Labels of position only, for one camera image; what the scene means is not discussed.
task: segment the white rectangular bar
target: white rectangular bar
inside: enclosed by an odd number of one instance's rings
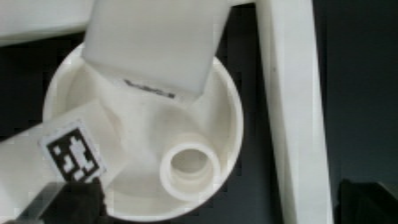
[[[84,58],[120,83],[169,98],[203,93],[228,0],[98,0]]]
[[[265,88],[287,224],[333,224],[311,0],[258,0]]]

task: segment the white plastic stand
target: white plastic stand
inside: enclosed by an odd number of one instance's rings
[[[201,206],[232,174],[244,136],[233,80],[216,60],[203,95],[184,105],[152,92],[120,88],[80,55],[82,47],[54,77],[45,120],[100,100],[128,154],[105,189],[109,214],[130,221],[160,221]]]

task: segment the black background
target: black background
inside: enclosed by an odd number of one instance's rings
[[[315,0],[315,16],[336,207],[345,178],[398,183],[398,1]],[[41,122],[52,75],[82,38],[0,48],[2,139]],[[244,102],[240,160],[212,201],[171,223],[281,223],[258,45],[256,9],[244,5],[232,11],[217,53]]]

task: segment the circular base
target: circular base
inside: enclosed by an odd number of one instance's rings
[[[216,59],[205,94],[189,107],[141,90],[120,88],[91,72],[80,57],[82,46],[61,65],[50,84],[45,120],[100,99],[121,138],[130,164],[105,187],[109,214],[130,221],[153,222],[191,212],[226,182],[242,145],[244,117],[240,97],[224,66]],[[160,182],[166,146],[178,134],[201,132],[212,142],[221,178],[207,197],[182,201]]]

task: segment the white plastic part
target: white plastic part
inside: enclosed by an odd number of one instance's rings
[[[262,57],[287,224],[333,224],[311,0],[258,0]]]
[[[184,201],[201,201],[221,185],[221,162],[205,137],[184,133],[166,150],[160,181],[169,194]]]
[[[80,57],[72,53],[50,84],[45,119],[98,98],[128,152],[128,165],[105,189],[109,214],[132,221],[159,221],[191,212],[226,182],[237,163],[244,118],[233,80],[221,62],[214,61],[205,93],[187,107],[144,91],[120,88]],[[194,201],[168,193],[160,182],[160,161],[173,141],[184,133],[198,133],[212,142],[221,163],[221,181],[212,192]]]
[[[84,140],[68,137],[77,127],[86,137]],[[86,167],[77,167],[72,163],[72,154],[64,154],[66,151],[59,147],[52,148],[49,146],[64,136],[68,141],[72,141],[70,149],[73,155],[77,151],[73,148],[79,149],[79,144],[73,144],[73,142],[86,141],[88,143],[89,147],[82,149],[86,154],[88,150],[91,151],[96,158],[100,166],[96,170],[102,170],[104,187],[111,184],[125,168],[127,156],[121,151],[120,138],[102,105],[95,101],[64,113],[54,120],[49,120],[0,144],[0,223],[17,219],[47,184],[50,182],[64,182],[63,171],[56,162],[61,158],[64,158],[64,165],[61,164],[64,172],[77,170],[77,172],[73,171],[77,178],[82,178],[79,175],[86,168],[86,170],[95,171],[88,167],[95,159],[88,161]],[[64,156],[57,157],[59,159],[50,156],[50,150],[57,154],[63,153],[61,155]],[[86,158],[84,154],[75,157],[79,161]]]
[[[230,8],[228,0],[96,1],[84,58],[116,83],[194,101]]]
[[[2,0],[0,46],[84,31],[95,0]]]

